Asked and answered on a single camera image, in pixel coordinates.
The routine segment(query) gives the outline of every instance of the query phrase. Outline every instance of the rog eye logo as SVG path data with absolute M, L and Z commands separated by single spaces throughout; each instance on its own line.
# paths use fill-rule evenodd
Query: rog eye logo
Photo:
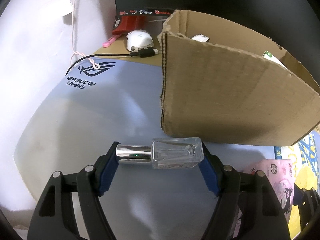
M 107 71 L 108 69 L 110 69 L 111 67 L 114 67 L 115 65 L 110 65 L 113 64 L 115 62 L 102 62 L 99 63 L 100 65 L 100 69 L 94 69 L 93 66 L 90 67 L 78 67 L 78 69 L 80 70 L 80 74 L 83 72 L 84 74 L 86 74 L 89 77 L 94 77 L 96 75 L 99 75 L 105 71 Z

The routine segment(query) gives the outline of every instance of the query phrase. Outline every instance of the wooden desk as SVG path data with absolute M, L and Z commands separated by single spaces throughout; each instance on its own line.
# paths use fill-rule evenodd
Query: wooden desk
M 126 61 L 133 61 L 137 63 L 143 63 L 147 65 L 153 65 L 153 66 L 162 66 L 162 55 L 160 53 L 160 44 L 157 39 L 157 37 L 152 37 L 154 42 L 154 47 L 158 49 L 159 54 L 153 56 L 153 57 L 146 57 L 146 58 L 140 58 L 139 56 L 136 57 L 118 57 L 118 56 L 105 56 L 103 58 L 115 58 L 120 60 L 126 60 Z M 100 48 L 98 49 L 95 54 L 99 53 L 117 53 L 117 54 L 128 54 L 130 53 L 127 50 L 127 37 L 126 35 L 122 35 L 118 40 L 116 40 L 114 43 L 111 44 L 108 48 Z

